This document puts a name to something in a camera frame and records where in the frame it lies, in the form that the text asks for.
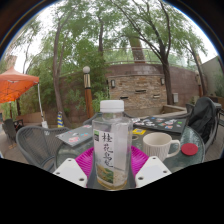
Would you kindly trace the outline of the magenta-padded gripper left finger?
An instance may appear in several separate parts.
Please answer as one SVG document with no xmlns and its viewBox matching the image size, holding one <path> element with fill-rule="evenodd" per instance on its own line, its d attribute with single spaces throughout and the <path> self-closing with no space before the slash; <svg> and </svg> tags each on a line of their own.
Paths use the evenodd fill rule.
<svg viewBox="0 0 224 224">
<path fill-rule="evenodd" d="M 93 170 L 93 152 L 94 148 L 89 148 L 77 158 L 67 158 L 54 171 L 54 175 L 86 188 Z"/>
</svg>

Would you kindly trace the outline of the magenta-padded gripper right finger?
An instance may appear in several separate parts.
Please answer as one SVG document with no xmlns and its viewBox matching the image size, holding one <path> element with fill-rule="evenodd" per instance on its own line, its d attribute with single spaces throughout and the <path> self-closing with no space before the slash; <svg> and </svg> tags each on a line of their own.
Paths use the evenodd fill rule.
<svg viewBox="0 0 224 224">
<path fill-rule="evenodd" d="M 135 146 L 131 147 L 131 169 L 137 188 L 148 185 L 171 174 L 157 156 L 147 156 Z"/>
</svg>

